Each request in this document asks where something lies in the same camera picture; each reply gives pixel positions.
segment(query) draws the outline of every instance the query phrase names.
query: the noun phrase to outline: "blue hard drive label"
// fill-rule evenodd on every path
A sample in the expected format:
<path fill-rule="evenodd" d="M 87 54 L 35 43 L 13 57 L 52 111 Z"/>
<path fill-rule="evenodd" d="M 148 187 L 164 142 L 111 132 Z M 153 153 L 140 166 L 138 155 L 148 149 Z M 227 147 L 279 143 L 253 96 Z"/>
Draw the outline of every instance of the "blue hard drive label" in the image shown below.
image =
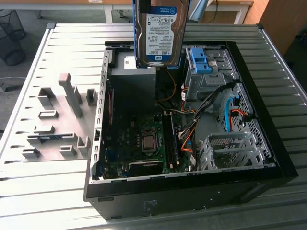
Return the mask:
<path fill-rule="evenodd" d="M 165 61 L 172 55 L 177 8 L 152 6 L 146 15 L 146 55 L 151 61 Z"/>

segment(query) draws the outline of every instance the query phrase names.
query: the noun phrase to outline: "motherboard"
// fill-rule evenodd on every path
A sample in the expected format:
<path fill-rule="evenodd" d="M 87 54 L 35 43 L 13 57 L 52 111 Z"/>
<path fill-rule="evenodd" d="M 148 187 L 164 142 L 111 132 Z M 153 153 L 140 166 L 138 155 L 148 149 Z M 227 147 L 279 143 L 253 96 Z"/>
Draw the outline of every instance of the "motherboard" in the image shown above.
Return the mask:
<path fill-rule="evenodd" d="M 117 126 L 105 154 L 107 179 L 188 171 L 189 155 L 177 142 L 179 113 L 120 116 Z"/>

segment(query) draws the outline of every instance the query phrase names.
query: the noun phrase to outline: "slatted metal surface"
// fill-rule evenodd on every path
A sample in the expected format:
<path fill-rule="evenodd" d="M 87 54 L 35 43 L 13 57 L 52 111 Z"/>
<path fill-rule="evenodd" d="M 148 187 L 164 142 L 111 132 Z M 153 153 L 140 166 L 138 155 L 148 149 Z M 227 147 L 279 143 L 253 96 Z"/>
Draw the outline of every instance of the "slatted metal surface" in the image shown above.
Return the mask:
<path fill-rule="evenodd" d="M 248 204 L 151 218 L 106 222 L 83 202 L 86 160 L 22 163 L 7 148 L 17 119 L 35 86 L 72 75 L 72 84 L 99 84 L 106 40 L 133 38 L 129 24 L 57 24 L 46 30 L 16 107 L 1 140 L 1 229 L 306 229 L 307 107 L 306 94 L 284 65 L 264 31 L 249 25 L 189 25 L 185 40 L 236 41 L 299 177 Z M 186 202 L 187 194 L 178 202 Z"/>

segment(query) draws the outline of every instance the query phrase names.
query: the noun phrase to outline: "black mesh bin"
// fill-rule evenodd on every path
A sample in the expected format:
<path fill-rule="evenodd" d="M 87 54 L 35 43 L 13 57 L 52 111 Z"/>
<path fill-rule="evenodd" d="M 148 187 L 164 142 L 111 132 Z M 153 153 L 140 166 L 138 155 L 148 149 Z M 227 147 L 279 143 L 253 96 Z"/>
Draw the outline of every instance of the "black mesh bin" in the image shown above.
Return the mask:
<path fill-rule="evenodd" d="M 0 27 L 0 58 L 8 65 L 15 66 L 21 63 L 25 54 L 19 41 L 14 41 Z"/>
<path fill-rule="evenodd" d="M 0 27 L 14 41 L 26 35 L 16 10 L 0 10 Z"/>

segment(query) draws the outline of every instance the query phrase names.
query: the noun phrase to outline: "wd hard drive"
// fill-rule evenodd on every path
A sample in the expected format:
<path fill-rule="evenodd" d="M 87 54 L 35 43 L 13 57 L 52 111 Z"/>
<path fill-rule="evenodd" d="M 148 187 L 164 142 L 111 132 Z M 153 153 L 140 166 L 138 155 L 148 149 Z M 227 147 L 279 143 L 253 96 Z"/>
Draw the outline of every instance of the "wd hard drive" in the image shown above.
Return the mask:
<path fill-rule="evenodd" d="M 136 65 L 177 67 L 189 0 L 133 0 Z"/>

